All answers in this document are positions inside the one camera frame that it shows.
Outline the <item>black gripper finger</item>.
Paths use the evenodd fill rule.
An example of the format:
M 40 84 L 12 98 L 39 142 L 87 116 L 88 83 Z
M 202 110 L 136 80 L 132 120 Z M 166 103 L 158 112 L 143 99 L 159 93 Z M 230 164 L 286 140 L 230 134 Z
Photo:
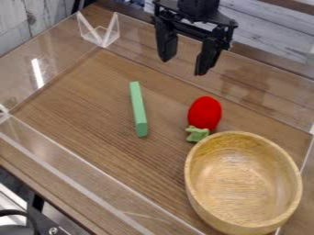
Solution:
M 206 75 L 207 71 L 216 65 L 222 48 L 214 38 L 202 41 L 202 51 L 196 57 L 195 74 Z
M 156 50 L 159 58 L 167 62 L 175 55 L 178 49 L 178 36 L 172 23 L 156 18 Z

